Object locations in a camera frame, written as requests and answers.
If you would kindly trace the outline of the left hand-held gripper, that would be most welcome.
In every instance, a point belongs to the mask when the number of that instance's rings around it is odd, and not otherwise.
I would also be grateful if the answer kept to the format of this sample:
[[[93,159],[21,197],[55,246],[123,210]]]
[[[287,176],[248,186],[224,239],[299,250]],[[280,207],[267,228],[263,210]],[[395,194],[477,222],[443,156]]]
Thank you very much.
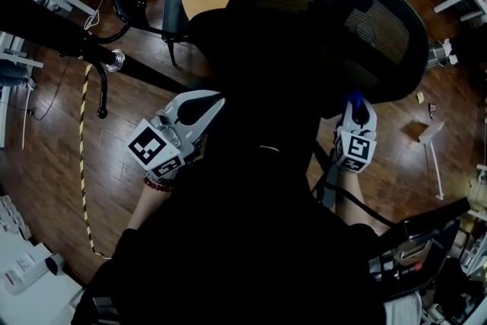
[[[195,142],[225,104],[221,93],[194,90],[178,94],[151,120],[142,120],[128,140],[128,150],[152,180],[169,180],[189,164]]]

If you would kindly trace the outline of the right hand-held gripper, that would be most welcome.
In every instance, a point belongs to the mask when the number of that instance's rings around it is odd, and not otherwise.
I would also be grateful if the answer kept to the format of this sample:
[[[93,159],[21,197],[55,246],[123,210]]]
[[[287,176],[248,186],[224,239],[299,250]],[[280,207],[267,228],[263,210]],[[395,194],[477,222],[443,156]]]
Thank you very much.
[[[377,114],[367,99],[363,99],[363,107],[368,113],[365,124],[361,127],[365,132],[375,133]],[[338,121],[336,130],[341,131],[335,142],[336,166],[341,170],[361,173],[372,161],[377,142],[361,135],[350,132],[357,129],[353,119],[353,104],[350,100],[345,105],[342,118]]]

